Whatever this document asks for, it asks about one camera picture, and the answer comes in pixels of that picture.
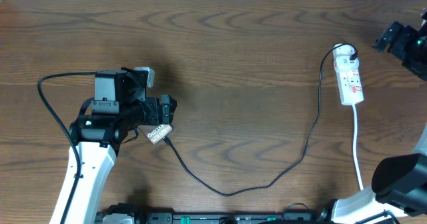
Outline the gold smartphone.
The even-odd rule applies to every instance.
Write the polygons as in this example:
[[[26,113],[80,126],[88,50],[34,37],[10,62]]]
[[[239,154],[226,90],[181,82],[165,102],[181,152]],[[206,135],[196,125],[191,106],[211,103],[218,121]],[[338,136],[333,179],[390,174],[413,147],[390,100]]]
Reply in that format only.
[[[173,131],[171,124],[140,125],[138,128],[153,146],[156,146]]]

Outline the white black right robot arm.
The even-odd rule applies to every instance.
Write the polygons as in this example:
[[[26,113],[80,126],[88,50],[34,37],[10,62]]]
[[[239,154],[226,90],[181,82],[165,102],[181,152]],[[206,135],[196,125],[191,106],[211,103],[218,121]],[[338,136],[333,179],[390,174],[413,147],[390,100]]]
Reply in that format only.
[[[394,21],[373,43],[401,60],[409,72],[426,80],[426,23],[419,29]],[[358,84],[357,50],[347,43],[334,45],[334,69],[343,105],[355,107],[363,100]],[[426,134],[411,154],[385,158],[377,166],[371,185],[359,192],[329,202],[319,214],[319,223],[397,223],[399,217],[426,214]]]

